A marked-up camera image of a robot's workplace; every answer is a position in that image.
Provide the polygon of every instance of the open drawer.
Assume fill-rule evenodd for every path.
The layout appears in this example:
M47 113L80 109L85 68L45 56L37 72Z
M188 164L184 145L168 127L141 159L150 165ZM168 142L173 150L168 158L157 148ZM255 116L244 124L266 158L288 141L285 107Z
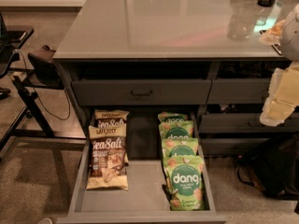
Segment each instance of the open drawer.
M157 115L157 111L150 111L150 108L130 111L127 121L130 161L127 191L85 189L90 158L87 140L68 216L59 218L58 223L225 223L225 218L216 214L206 167L203 171L206 210L170 211L163 189L165 180L159 158ZM194 135L198 137L196 127ZM199 154L203 157L201 147Z

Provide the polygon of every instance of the cabinet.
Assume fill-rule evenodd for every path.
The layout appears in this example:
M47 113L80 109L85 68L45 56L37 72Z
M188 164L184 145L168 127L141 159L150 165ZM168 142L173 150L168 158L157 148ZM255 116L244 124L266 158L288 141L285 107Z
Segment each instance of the cabinet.
M242 76L234 77L229 70L244 61L283 62L259 43L260 19L271 25L296 4L281 0L261 9L254 0L87 0L53 59L86 134L95 108L130 111L130 190L85 190L87 140L68 217L58 223L224 223L206 169L206 210L169 211L157 114L192 114L205 156L238 154L269 133L295 130L296 114L284 127L258 122L270 76L245 77L242 66ZM237 112L221 113L222 104L236 105Z
M260 122L274 69L285 69L290 63L276 60L219 63L199 126L205 155L242 154L277 133L298 131L297 112L277 127L266 127ZM230 74L223 75L223 70ZM233 105L234 109L221 110L221 105Z

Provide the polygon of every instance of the brown chip bag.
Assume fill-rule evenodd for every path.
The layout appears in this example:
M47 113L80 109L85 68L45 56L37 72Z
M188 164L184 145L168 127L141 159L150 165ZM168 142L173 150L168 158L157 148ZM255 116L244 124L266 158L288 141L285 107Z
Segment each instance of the brown chip bag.
M125 124L128 114L129 112L123 110L94 110L96 126L102 129Z
M126 126L105 129L89 127L92 167L86 189L120 188L128 190L125 170Z

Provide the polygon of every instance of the desk drawer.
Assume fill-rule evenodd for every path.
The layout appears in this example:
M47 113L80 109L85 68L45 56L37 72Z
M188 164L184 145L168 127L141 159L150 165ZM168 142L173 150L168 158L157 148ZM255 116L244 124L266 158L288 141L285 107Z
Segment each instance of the desk drawer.
M144 133L152 133L153 137L157 137L159 124L157 113L148 110L142 117L142 112L130 111L127 122L129 128L127 138L142 134L139 122L135 122L137 119L145 119L142 123L148 123L147 127L144 126L146 129ZM198 137L196 127L194 129L194 136ZM206 167L203 171L206 210L170 211L169 202L163 190L165 180L162 164L156 152L157 147L160 148L158 146L160 139L148 139L147 137L145 135L143 140L138 139L139 143L136 143L134 138L127 141L129 157L133 157L133 153L139 153L139 160L130 159L129 165L126 167L128 191L85 189L90 153L90 144L87 140L68 217L59 218L58 223L224 223L225 218L216 215ZM143 155L147 152L144 150L143 144L154 150L152 153L155 153L155 159L140 160L140 157L144 157ZM132 153L135 148L138 149L138 152ZM203 157L201 147L199 147L199 153Z
M203 138L205 156L236 156L247 153L267 138Z
M261 104L268 97L270 79L213 79L208 104Z
M298 113L293 113L289 119L277 127L262 125L260 116L261 113L203 115L199 133L285 133L298 131Z
M210 80L81 80L72 87L79 105L200 105Z

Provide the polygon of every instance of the floor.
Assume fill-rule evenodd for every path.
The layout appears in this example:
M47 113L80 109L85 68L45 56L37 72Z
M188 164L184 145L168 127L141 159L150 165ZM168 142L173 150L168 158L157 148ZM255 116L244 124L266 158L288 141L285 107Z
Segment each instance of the floor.
M3 12L7 25L32 25L34 34L22 47L27 60L29 51L49 45L57 49L64 34L76 18L76 11ZM24 67L24 61L14 63ZM0 87L11 89L8 98L0 100L0 136L18 116L24 104L9 76L0 79ZM65 118L68 105L63 91L36 89L40 100L50 113ZM83 135L74 110L70 118L60 120L40 106L55 131ZM25 118L23 129L39 129L34 119ZM67 215L78 165L82 141L11 137L0 162L0 224L37 224L44 217L53 223ZM292 224L299 223L294 213L297 202L266 199L258 190L241 184L235 174L234 159L206 159L216 210L226 216L228 224Z

